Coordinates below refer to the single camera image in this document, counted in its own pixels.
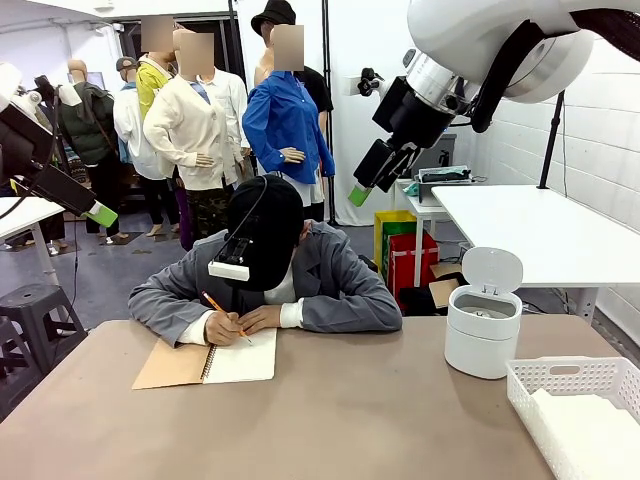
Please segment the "person's left hand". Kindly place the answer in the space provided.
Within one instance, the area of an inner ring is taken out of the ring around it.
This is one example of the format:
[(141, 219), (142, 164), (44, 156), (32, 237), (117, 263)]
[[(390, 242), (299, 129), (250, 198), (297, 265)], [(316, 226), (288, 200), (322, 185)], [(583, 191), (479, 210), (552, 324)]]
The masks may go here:
[(241, 329), (247, 335), (270, 328), (279, 328), (281, 305), (263, 305), (238, 319)]

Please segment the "person's right hand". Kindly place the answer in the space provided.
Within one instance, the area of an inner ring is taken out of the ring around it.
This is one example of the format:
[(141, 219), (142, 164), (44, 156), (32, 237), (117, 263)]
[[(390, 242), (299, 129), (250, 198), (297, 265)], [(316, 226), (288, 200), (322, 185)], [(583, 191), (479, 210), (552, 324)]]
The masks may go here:
[(217, 346), (229, 346), (241, 337), (237, 313), (212, 312), (204, 327), (205, 340)]

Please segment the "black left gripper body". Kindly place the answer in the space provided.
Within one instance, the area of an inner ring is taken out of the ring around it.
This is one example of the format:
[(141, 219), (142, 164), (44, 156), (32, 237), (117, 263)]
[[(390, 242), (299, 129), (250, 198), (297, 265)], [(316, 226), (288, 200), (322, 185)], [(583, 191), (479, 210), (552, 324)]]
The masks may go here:
[(51, 161), (53, 135), (14, 103), (1, 111), (1, 180), (41, 181)]

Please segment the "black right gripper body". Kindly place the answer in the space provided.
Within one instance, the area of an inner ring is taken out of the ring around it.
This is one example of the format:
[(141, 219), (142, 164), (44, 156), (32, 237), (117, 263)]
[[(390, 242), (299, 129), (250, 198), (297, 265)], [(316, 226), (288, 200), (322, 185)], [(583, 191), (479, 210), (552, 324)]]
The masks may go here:
[(454, 118), (453, 114), (426, 104), (400, 76), (387, 89), (372, 120), (391, 135), (394, 147), (412, 143), (431, 148)]

